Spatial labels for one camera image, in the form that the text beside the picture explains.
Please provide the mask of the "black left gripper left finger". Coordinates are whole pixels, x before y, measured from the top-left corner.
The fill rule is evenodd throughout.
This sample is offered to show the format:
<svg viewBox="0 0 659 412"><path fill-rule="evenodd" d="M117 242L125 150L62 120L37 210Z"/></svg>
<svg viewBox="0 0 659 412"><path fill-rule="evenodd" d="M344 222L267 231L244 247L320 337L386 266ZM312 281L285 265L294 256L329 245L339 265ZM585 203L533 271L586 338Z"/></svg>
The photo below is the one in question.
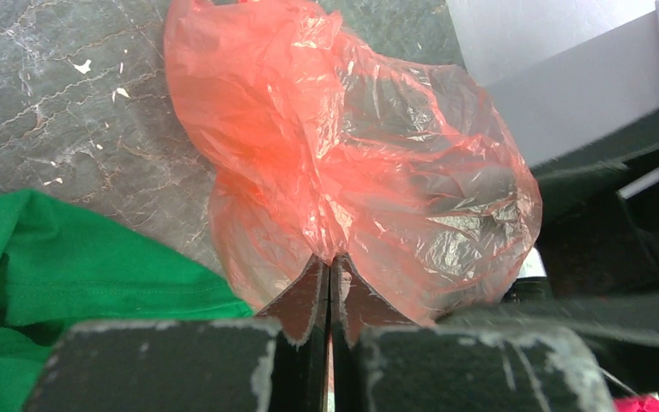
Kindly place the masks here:
<svg viewBox="0 0 659 412"><path fill-rule="evenodd" d="M323 411L330 267L251 318L93 320L53 348L26 411Z"/></svg>

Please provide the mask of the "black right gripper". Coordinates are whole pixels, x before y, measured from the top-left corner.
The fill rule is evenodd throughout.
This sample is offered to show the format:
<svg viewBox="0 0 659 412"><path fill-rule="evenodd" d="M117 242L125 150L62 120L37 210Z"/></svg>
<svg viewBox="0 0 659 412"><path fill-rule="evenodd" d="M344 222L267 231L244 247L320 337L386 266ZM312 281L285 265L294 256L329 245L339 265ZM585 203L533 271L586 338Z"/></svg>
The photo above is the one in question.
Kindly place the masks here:
<svg viewBox="0 0 659 412"><path fill-rule="evenodd" d="M659 109L623 129L659 136ZM554 299L526 287L511 302L443 324L560 328L579 337L618 393L659 391L659 148L631 160L632 176L546 225L542 261Z"/></svg>

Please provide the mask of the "red plastic trash bag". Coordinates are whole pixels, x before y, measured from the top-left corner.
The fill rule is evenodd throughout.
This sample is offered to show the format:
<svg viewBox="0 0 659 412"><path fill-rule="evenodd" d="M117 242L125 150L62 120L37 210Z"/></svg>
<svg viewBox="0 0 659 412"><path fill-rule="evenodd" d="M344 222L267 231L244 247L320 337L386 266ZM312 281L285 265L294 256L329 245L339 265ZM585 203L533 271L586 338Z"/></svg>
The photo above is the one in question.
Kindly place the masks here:
<svg viewBox="0 0 659 412"><path fill-rule="evenodd" d="M516 279L540 190L462 68L378 54L313 1L174 1L164 59L178 120L215 166L217 257L250 306L343 252L418 323Z"/></svg>

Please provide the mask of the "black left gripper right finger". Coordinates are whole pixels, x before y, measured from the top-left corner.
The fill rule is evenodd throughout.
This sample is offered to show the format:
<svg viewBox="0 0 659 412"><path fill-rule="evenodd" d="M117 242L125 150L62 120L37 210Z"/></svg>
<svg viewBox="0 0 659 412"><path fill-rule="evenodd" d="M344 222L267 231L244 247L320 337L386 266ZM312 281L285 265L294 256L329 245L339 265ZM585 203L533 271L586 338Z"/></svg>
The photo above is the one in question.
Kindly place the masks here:
<svg viewBox="0 0 659 412"><path fill-rule="evenodd" d="M572 330L463 317L421 326L346 254L329 270L339 411L612 411L596 359Z"/></svg>

